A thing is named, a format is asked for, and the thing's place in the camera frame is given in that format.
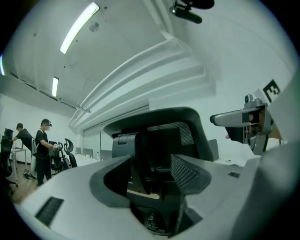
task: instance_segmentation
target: man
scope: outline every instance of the man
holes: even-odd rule
[[[37,131],[35,138],[35,144],[37,147],[37,182],[41,186],[43,184],[44,176],[49,180],[51,178],[51,160],[48,154],[48,150],[52,148],[53,150],[59,150],[58,146],[53,146],[48,142],[48,137],[46,131],[50,130],[52,127],[51,122],[48,119],[43,119],[41,123],[41,128]]]
[[[25,145],[31,152],[31,142],[32,142],[32,136],[27,131],[27,129],[23,128],[22,123],[17,124],[17,131],[19,132],[17,136],[13,137],[13,141],[16,141],[20,139],[22,141],[22,149]]]

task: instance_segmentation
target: chair headrest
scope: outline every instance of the chair headrest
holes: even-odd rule
[[[71,142],[71,140],[65,138],[66,143],[64,144],[64,150],[67,154],[69,154],[70,152],[73,151],[73,143]]]

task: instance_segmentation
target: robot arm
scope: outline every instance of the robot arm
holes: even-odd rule
[[[248,144],[255,155],[262,155],[271,133],[273,120],[266,110],[267,104],[259,98],[253,99],[251,94],[245,96],[244,108],[233,112],[212,115],[210,122],[225,127],[231,140]],[[259,114],[265,112],[262,129],[259,126]]]

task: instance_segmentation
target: fluorescent light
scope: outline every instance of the fluorescent light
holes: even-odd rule
[[[2,63],[2,55],[0,56],[0,70],[1,70],[1,74],[4,76],[4,68],[3,68],[3,63]]]
[[[53,78],[53,83],[52,83],[52,95],[54,97],[56,97],[57,85],[58,85],[58,78],[54,77]]]
[[[92,2],[88,5],[88,7],[80,14],[80,16],[77,18],[73,26],[71,27],[70,31],[67,33],[66,38],[64,42],[62,43],[60,47],[60,51],[63,54],[66,54],[68,48],[70,47],[73,39],[79,32],[79,30],[83,27],[83,25],[99,10],[99,6]]]

